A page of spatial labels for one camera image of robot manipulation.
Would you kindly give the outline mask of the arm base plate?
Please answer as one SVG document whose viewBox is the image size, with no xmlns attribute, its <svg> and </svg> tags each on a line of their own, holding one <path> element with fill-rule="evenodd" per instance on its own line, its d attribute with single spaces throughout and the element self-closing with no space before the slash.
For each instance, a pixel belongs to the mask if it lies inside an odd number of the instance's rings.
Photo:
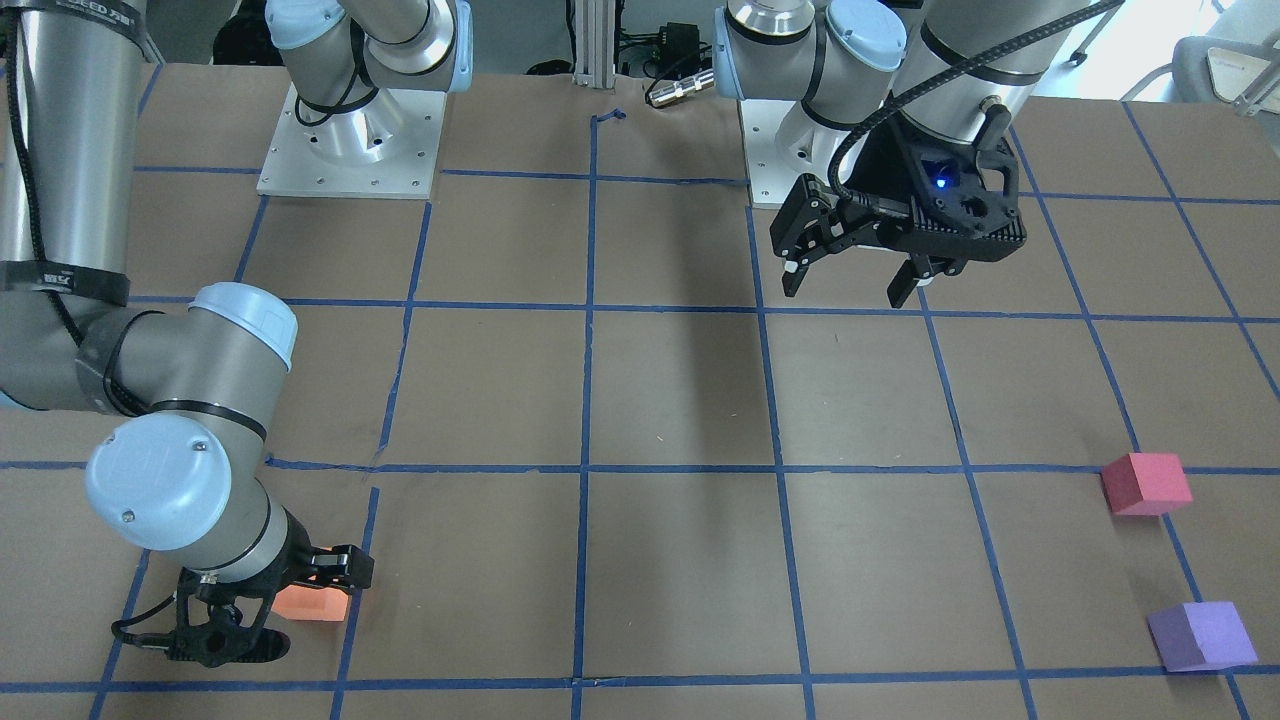
<svg viewBox="0 0 1280 720">
<path fill-rule="evenodd" d="M 259 193 L 311 199 L 433 195 L 448 95 L 383 90 L 365 108 L 315 127 L 289 88 L 256 184 Z"/>
<path fill-rule="evenodd" d="M 814 173 L 812 152 L 790 147 L 780 133 L 797 101 L 746 99 L 739 101 L 748 186 L 755 209 L 778 209 L 796 178 Z"/>
</svg>

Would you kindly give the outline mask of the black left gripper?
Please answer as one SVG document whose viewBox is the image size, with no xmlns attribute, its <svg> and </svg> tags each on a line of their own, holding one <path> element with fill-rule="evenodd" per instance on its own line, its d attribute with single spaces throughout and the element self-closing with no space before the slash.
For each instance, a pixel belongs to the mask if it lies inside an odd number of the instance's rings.
<svg viewBox="0 0 1280 720">
<path fill-rule="evenodd" d="M 910 120 L 886 120 L 868 136 L 849 186 L 909 206 L 909 225 L 884 231 L 883 246 L 908 255 L 887 287 L 900 309 L 941 270 L 941 259 L 997 263 L 1021 249 L 1027 229 L 1018 209 L 1018 160 L 1005 138 L 988 147 L 952 143 Z M 812 173 L 800 174 L 771 223 L 783 259 L 782 290 L 795 297 L 813 263 L 851 246 L 838 231 L 837 200 Z"/>
</svg>

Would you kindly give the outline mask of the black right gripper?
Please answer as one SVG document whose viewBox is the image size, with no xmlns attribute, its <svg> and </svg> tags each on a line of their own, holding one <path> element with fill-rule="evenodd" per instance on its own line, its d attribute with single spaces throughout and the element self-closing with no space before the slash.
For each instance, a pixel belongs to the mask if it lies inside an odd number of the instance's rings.
<svg viewBox="0 0 1280 720">
<path fill-rule="evenodd" d="M 284 657 L 291 639 L 266 628 L 280 589 L 310 578 L 323 589 L 346 593 L 372 585 L 375 560 L 357 544 L 283 550 L 264 570 L 237 582 L 180 570 L 175 588 L 175 630 L 169 659 L 205 667 L 266 664 Z"/>
</svg>

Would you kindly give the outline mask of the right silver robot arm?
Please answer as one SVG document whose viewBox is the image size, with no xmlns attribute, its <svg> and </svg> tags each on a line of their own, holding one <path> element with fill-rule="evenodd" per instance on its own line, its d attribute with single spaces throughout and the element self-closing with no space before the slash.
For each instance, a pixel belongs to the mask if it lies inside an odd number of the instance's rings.
<svg viewBox="0 0 1280 720">
<path fill-rule="evenodd" d="M 84 488 L 119 536 L 180 566 L 169 632 L 111 625 L 124 646 L 206 667 L 285 656 L 268 626 L 291 587 L 351 594 L 374 562 L 310 542 L 264 489 L 262 456 L 297 334 L 251 284 L 201 288 L 186 313 L 129 307 L 128 202 L 142 61 L 160 58 L 143 1 L 3 4 L 3 405 L 123 423 Z"/>
</svg>

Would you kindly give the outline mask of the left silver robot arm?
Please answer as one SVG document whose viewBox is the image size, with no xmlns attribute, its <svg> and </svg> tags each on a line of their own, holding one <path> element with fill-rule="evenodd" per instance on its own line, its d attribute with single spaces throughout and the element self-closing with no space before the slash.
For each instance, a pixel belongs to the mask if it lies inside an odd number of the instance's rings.
<svg viewBox="0 0 1280 720">
<path fill-rule="evenodd" d="M 730 1 L 717 90 L 791 109 L 794 182 L 771 223 L 788 297 L 820 259 L 899 252 L 901 307 L 938 275 L 1020 250 L 1007 132 L 1069 31 L 1115 1 Z"/>
</svg>

